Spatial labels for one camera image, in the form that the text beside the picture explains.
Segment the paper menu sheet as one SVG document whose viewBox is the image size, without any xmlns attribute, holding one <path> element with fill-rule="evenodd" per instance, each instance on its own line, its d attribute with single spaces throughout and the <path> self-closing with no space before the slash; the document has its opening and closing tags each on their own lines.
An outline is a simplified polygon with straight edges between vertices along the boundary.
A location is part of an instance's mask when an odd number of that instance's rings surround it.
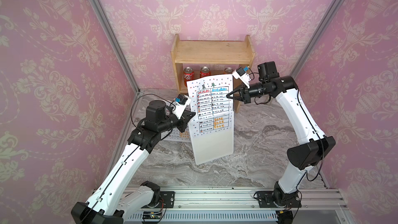
<svg viewBox="0 0 398 224">
<path fill-rule="evenodd" d="M 184 132 L 180 132 L 178 129 L 174 129 L 173 137 L 179 140 L 189 140 L 190 139 L 189 129 L 186 129 Z"/>
<path fill-rule="evenodd" d="M 205 136 L 232 129 L 234 106 L 227 94 L 233 90 L 233 76 L 222 74 L 187 82 L 191 110 L 189 122 L 192 137 Z"/>
</svg>

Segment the white rack board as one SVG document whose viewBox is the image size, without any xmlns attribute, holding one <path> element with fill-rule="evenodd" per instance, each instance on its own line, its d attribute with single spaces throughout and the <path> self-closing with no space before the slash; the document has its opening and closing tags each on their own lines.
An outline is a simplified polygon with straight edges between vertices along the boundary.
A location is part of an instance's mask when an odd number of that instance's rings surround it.
<svg viewBox="0 0 398 224">
<path fill-rule="evenodd" d="M 165 140 L 191 143 L 189 128 L 186 128 L 184 132 L 180 132 L 177 128 L 174 128 Z"/>
<path fill-rule="evenodd" d="M 189 124 L 190 140 L 196 165 L 211 162 L 234 152 L 234 112 Z"/>
</svg>

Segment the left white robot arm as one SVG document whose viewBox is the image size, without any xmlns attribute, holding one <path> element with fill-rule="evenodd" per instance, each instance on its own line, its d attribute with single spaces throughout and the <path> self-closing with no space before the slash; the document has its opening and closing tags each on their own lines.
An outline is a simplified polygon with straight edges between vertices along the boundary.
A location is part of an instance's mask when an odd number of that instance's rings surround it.
<svg viewBox="0 0 398 224">
<path fill-rule="evenodd" d="M 133 214 L 147 206 L 164 207 L 160 186 L 146 181 L 122 199 L 122 195 L 141 164 L 155 146 L 174 129 L 185 132 L 195 116 L 186 107 L 191 99 L 180 94 L 171 105 L 162 100 L 151 101 L 146 116 L 131 132 L 124 151 L 111 172 L 86 202 L 77 202 L 71 215 L 77 224 L 122 224 L 127 214 Z"/>
</svg>

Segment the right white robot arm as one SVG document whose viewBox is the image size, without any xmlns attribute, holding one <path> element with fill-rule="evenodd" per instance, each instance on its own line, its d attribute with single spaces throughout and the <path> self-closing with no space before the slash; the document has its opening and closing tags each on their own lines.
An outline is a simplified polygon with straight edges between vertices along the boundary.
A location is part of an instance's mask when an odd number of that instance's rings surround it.
<svg viewBox="0 0 398 224">
<path fill-rule="evenodd" d="M 258 65 L 259 81 L 250 84 L 248 68 L 238 68 L 232 75 L 242 81 L 227 94 L 228 99 L 245 104 L 264 95 L 275 99 L 283 108 L 295 131 L 298 145 L 287 150 L 289 164 L 271 195 L 278 207 L 299 207 L 299 185 L 316 165 L 322 165 L 326 155 L 335 146 L 332 136 L 326 136 L 316 124 L 300 95 L 299 88 L 291 76 L 280 76 L 275 62 Z"/>
</svg>

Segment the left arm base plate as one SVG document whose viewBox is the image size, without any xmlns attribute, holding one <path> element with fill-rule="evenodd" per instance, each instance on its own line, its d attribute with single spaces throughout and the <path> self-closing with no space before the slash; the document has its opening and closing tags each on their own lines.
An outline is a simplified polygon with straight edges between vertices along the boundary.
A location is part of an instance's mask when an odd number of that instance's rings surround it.
<svg viewBox="0 0 398 224">
<path fill-rule="evenodd" d="M 143 208 L 174 208 L 175 192 L 174 191 L 160 191 L 155 197 L 156 202 L 143 206 Z"/>
</svg>

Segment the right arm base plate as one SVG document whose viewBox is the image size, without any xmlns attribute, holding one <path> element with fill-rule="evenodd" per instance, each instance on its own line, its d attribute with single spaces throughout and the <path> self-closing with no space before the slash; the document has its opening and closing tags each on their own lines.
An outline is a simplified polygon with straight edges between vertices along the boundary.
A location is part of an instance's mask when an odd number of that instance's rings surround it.
<svg viewBox="0 0 398 224">
<path fill-rule="evenodd" d="M 260 208 L 301 208 L 301 200 L 298 192 L 286 194 L 280 190 L 257 191 L 253 195 Z"/>
</svg>

